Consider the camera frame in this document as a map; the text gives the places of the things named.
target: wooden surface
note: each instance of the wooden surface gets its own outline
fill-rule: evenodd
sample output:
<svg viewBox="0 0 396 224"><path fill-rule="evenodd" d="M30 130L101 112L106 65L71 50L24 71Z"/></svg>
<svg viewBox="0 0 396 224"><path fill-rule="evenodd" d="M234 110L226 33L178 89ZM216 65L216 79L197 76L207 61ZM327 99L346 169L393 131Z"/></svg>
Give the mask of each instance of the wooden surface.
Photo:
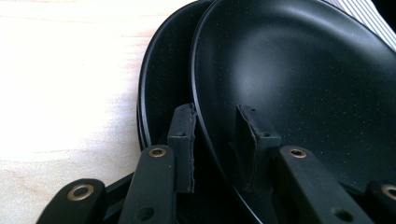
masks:
<svg viewBox="0 0 396 224"><path fill-rule="evenodd" d="M131 173L140 65L191 0L0 2L0 223L34 223L64 185Z"/></svg>

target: white surface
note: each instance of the white surface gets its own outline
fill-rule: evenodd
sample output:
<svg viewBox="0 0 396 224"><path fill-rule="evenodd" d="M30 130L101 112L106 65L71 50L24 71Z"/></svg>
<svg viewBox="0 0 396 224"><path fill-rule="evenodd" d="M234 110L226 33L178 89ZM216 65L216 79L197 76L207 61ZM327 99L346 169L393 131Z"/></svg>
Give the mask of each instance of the white surface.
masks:
<svg viewBox="0 0 396 224"><path fill-rule="evenodd" d="M134 170L140 65L189 2L0 2L0 223L36 222L74 180Z"/></svg>

